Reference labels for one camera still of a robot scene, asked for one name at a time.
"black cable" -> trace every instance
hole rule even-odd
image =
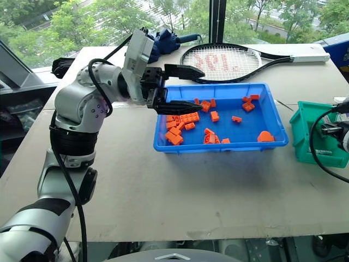
[[[317,155],[316,155],[316,152],[315,152],[315,149],[314,149],[314,132],[315,132],[315,129],[316,129],[316,125],[318,124],[318,122],[319,122],[324,116],[327,116],[329,113],[332,113],[332,112],[333,112],[333,109],[326,111],[326,112],[323,113],[321,116],[319,116],[319,117],[317,118],[317,120],[314,122],[314,124],[312,125],[311,130],[310,130],[310,136],[309,136],[310,151],[311,151],[312,156],[314,157],[315,162],[318,164],[318,166],[319,166],[323,171],[329,173],[331,176],[334,176],[335,178],[340,179],[341,181],[344,181],[344,182],[349,183],[349,179],[347,179],[347,178],[345,178],[345,177],[342,177],[342,176],[338,175],[337,173],[335,173],[335,172],[329,170],[328,168],[326,168],[326,167],[320,162],[320,160],[318,159],[318,157],[317,157]]]
[[[337,258],[343,258],[343,257],[345,257],[345,254],[336,255],[336,256],[334,256],[332,258],[329,258],[329,259],[325,260],[324,262],[330,262],[330,261],[336,260]]]
[[[92,59],[89,63],[88,63],[88,66],[87,66],[87,69],[88,69],[88,75],[89,77],[91,78],[92,80],[92,83],[96,86],[97,90],[99,91],[99,93],[102,95],[102,97],[104,98],[104,100],[106,101],[107,105],[108,105],[108,112],[107,112],[107,115],[106,117],[110,116],[111,113],[113,112],[113,106],[111,105],[111,102],[109,100],[109,98],[107,97],[107,95],[105,94],[105,92],[103,91],[103,89],[101,88],[101,86],[99,85],[96,77],[94,76],[94,73],[93,73],[93,64],[94,63],[97,63],[97,62],[101,62],[101,63],[105,63],[105,64],[109,64],[111,66],[113,66],[112,63],[110,63],[109,61],[107,61],[106,59],[102,59],[102,58],[95,58],[95,59]]]
[[[117,51],[119,51],[129,40],[131,40],[132,34],[127,37],[124,42],[122,42],[117,48],[115,48],[109,55],[104,57],[105,60],[108,60],[110,57],[112,57]]]
[[[73,251],[71,250],[71,247],[70,247],[70,244],[69,244],[67,238],[64,237],[63,241],[64,241],[65,245],[67,246],[67,250],[68,250],[68,252],[69,252],[71,261],[72,261],[72,262],[76,262],[75,256],[74,256],[74,254],[73,254]]]
[[[51,119],[50,128],[55,127],[56,114],[57,114],[57,111],[55,110],[55,112],[53,113],[52,119]],[[63,172],[63,175],[68,183],[68,186],[71,190],[71,193],[73,194],[73,197],[74,197],[74,200],[76,203],[76,208],[77,208],[77,211],[79,213],[80,227],[81,227],[82,261],[87,262],[86,222],[85,222],[85,215],[84,215],[83,209],[82,209],[81,199],[80,199],[79,194],[75,188],[75,185],[74,185],[74,183],[69,175],[68,170],[64,166],[64,163],[62,161],[61,156],[59,155],[59,153],[56,150],[56,143],[55,143],[54,138],[53,138],[53,131],[52,130],[50,131],[50,141],[51,141],[52,152],[57,159],[58,165]]]

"racket strings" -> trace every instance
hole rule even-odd
[[[260,67],[254,52],[226,46],[205,46],[194,49],[183,59],[183,64],[194,66],[205,73],[205,80],[230,80],[242,77]]]

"window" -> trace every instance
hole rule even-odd
[[[0,39],[30,68],[118,45],[134,29],[167,27],[208,41],[209,0],[0,0]]]
[[[349,0],[227,0],[224,41],[313,43],[349,32]]]

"green plastic bin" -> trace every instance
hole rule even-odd
[[[296,151],[298,161],[316,164],[309,150],[310,129],[319,115],[328,111],[332,106],[303,101],[299,101],[298,106],[298,111],[290,120],[293,134],[292,145]],[[331,122],[335,122],[336,114],[329,114],[328,117]],[[344,168],[347,165],[349,154],[338,148],[338,141],[335,138],[322,135],[320,127],[314,132],[314,148],[316,150],[332,151],[331,155],[317,154],[323,165],[336,168]]]

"white tabletop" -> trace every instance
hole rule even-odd
[[[319,45],[258,45],[272,52],[311,52]],[[163,56],[178,63],[185,48]],[[86,47],[59,88],[110,47]],[[122,66],[123,55],[111,58]],[[266,82],[274,98],[296,111],[299,100],[330,103],[348,84],[329,61],[317,65],[276,65],[249,81]],[[170,79],[168,84],[190,81]],[[85,205],[88,241],[155,241],[297,236],[349,231],[348,185],[319,167],[299,163],[292,147],[293,113],[278,105],[290,143],[263,152],[164,154],[153,149],[157,116],[144,107],[117,108],[104,121],[93,168],[98,180]],[[36,185],[49,144],[53,98],[46,104],[0,179],[0,224],[36,200]],[[348,177],[349,166],[336,171]],[[80,240],[79,219],[68,231]]]

